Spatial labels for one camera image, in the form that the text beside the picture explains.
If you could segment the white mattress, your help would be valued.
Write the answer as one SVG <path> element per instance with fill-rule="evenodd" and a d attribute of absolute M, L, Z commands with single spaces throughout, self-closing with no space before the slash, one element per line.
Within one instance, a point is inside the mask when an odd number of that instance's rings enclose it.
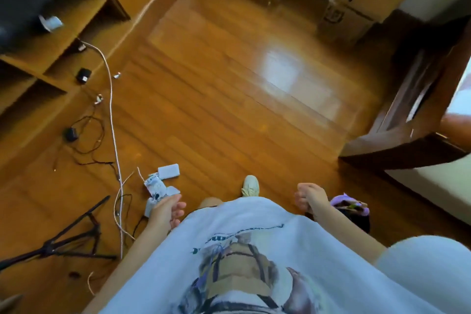
<path fill-rule="evenodd" d="M 385 173 L 471 226 L 471 154 L 449 163 Z"/>

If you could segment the white power strip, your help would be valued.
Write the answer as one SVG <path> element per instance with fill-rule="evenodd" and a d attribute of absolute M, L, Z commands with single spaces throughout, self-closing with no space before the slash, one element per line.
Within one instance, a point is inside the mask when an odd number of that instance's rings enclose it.
<path fill-rule="evenodd" d="M 180 190 L 174 186 L 166 186 L 158 173 L 150 174 L 144 180 L 144 186 L 147 188 L 150 197 L 147 199 L 144 217 L 149 218 L 152 209 L 163 199 L 169 196 L 180 194 Z"/>

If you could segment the cream sneaker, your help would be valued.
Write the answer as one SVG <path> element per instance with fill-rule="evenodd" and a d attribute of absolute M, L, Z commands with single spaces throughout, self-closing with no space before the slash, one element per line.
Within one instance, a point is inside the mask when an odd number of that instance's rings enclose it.
<path fill-rule="evenodd" d="M 241 189 L 241 197 L 259 197 L 260 184 L 256 176 L 248 175 L 244 179 L 243 187 Z"/>

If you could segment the purple cloth item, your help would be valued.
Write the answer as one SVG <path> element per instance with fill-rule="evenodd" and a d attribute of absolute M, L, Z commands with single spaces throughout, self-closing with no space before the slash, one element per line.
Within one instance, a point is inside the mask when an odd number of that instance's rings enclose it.
<path fill-rule="evenodd" d="M 370 215 L 368 204 L 356 200 L 345 193 L 333 197 L 329 203 L 335 209 L 348 213 L 351 216 L 366 217 Z"/>

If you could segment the dark wooden bed frame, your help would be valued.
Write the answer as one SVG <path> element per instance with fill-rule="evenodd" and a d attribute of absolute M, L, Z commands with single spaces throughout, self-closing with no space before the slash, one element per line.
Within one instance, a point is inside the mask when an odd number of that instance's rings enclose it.
<path fill-rule="evenodd" d="M 471 14 L 411 31 L 392 58 L 400 76 L 368 134 L 338 158 L 373 171 L 421 168 L 471 154 Z"/>

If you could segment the white paper tag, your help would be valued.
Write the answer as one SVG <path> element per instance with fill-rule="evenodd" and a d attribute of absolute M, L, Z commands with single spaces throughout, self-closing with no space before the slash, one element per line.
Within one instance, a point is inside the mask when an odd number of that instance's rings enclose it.
<path fill-rule="evenodd" d="M 40 30 L 47 33 L 52 33 L 64 25 L 63 22 L 56 16 L 45 18 L 44 16 L 39 15 L 38 20 Z"/>

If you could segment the person's left forearm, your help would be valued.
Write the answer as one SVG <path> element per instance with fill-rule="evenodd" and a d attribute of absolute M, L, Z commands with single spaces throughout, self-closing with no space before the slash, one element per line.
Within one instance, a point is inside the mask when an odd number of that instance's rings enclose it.
<path fill-rule="evenodd" d="M 167 237 L 173 226 L 173 220 L 167 218 L 149 219 L 143 232 L 135 240 L 121 263 L 109 276 L 99 293 L 83 310 L 82 314 L 98 314 L 120 291 L 135 272 L 147 261 L 150 255 Z"/>

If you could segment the black bag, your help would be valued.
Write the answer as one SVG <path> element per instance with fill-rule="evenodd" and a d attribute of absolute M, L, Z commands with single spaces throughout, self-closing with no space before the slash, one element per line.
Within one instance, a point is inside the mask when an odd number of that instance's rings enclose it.
<path fill-rule="evenodd" d="M 358 228 L 363 230 L 365 233 L 370 234 L 370 215 L 367 209 L 350 209 L 350 208 L 336 208 L 340 211 L 345 217 L 347 217 L 352 223 L 354 223 Z"/>

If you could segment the wooden shelf cabinet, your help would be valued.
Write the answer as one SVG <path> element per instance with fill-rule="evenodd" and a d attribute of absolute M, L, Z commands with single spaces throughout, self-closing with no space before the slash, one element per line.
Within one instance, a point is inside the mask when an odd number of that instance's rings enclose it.
<path fill-rule="evenodd" d="M 176 0 L 55 0 L 63 26 L 0 55 L 0 185 L 19 175 L 105 87 L 106 57 L 119 72 Z M 85 85 L 75 76 L 92 70 Z"/>

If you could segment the black tripod stand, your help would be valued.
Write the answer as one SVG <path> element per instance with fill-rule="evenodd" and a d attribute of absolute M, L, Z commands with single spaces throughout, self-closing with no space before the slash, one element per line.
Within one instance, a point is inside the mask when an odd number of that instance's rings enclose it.
<path fill-rule="evenodd" d="M 87 212 L 83 213 L 81 216 L 75 219 L 74 222 L 56 234 L 56 236 L 46 240 L 39 249 L 0 261 L 0 273 L 19 263 L 25 263 L 29 260 L 44 259 L 49 257 L 93 258 L 111 261 L 117 260 L 117 255 L 98 253 L 98 245 L 102 232 L 101 225 L 97 221 L 94 211 L 99 209 L 102 205 L 106 204 L 109 199 L 110 196 L 105 196 L 95 206 L 93 206 Z M 76 227 L 85 219 L 88 219 L 91 222 L 91 228 L 89 230 L 68 238 L 63 238 L 64 235 L 70 232 L 74 227 Z M 93 240 L 93 245 L 89 252 L 79 252 L 76 250 L 76 248 L 67 248 L 69 245 L 72 245 L 80 240 Z"/>

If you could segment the person's right forearm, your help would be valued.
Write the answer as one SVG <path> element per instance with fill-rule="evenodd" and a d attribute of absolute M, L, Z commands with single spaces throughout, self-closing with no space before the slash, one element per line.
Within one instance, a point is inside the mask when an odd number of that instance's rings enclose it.
<path fill-rule="evenodd" d="M 358 228 L 329 202 L 309 200 L 315 221 L 330 235 L 358 254 L 370 264 L 375 264 L 386 247 Z"/>

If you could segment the person's right hand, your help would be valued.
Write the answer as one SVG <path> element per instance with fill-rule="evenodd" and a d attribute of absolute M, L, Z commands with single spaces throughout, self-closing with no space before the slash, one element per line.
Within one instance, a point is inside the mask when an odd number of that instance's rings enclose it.
<path fill-rule="evenodd" d="M 330 206 L 325 190 L 314 183 L 308 195 L 308 202 L 313 211 L 312 217 L 315 217 L 322 209 Z"/>

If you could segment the white charger adapter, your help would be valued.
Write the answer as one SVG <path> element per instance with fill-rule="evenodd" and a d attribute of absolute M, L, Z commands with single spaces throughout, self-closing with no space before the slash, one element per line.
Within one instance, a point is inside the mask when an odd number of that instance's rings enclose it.
<path fill-rule="evenodd" d="M 160 180 L 171 179 L 180 176 L 180 167 L 178 164 L 171 164 L 159 167 L 157 176 Z"/>

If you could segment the cardboard box with black print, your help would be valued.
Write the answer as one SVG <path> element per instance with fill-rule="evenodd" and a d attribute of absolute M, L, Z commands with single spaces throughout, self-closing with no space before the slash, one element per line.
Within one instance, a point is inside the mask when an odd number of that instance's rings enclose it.
<path fill-rule="evenodd" d="M 335 0 L 327 0 L 327 7 L 317 24 L 319 37 L 354 46 L 376 24 L 376 20 Z"/>

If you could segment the person's leg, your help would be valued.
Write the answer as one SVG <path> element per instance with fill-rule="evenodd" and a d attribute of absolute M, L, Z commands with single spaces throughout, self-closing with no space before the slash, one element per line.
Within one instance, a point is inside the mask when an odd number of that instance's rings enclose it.
<path fill-rule="evenodd" d="M 197 207 L 197 210 L 200 209 L 206 209 L 206 208 L 215 208 L 223 204 L 224 201 L 222 201 L 219 198 L 214 198 L 214 197 L 209 197 L 205 198 Z"/>

